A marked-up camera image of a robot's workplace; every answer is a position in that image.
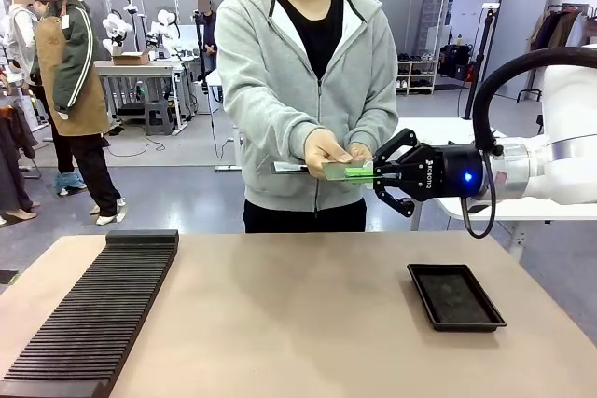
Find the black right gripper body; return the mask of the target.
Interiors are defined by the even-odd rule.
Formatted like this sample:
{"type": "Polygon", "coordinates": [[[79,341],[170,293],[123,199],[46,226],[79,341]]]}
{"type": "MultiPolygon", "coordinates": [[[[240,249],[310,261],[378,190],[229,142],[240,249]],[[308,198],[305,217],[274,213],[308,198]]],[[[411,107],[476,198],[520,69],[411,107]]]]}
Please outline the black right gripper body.
{"type": "Polygon", "coordinates": [[[474,197],[483,179],[483,161],[474,145],[419,144],[403,155],[403,192],[418,201],[474,197]]]}

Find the person's left hand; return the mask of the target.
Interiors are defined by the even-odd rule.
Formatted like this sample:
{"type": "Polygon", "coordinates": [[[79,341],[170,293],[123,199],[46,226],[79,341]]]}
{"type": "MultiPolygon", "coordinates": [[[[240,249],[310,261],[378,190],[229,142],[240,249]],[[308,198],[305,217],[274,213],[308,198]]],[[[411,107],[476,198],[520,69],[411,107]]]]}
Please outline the person's left hand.
{"type": "Polygon", "coordinates": [[[365,144],[351,143],[349,144],[348,152],[353,162],[366,163],[373,159],[371,151],[365,144]]]}

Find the person's right hand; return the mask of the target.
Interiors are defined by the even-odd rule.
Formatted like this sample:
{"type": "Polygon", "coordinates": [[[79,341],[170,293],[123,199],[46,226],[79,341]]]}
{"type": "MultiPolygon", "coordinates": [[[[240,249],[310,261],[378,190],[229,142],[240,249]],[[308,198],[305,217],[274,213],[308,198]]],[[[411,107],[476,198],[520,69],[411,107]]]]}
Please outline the person's right hand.
{"type": "Polygon", "coordinates": [[[305,141],[304,160],[312,177],[324,179],[324,165],[326,163],[349,163],[353,158],[339,145],[335,135],[330,130],[315,129],[305,141]]]}

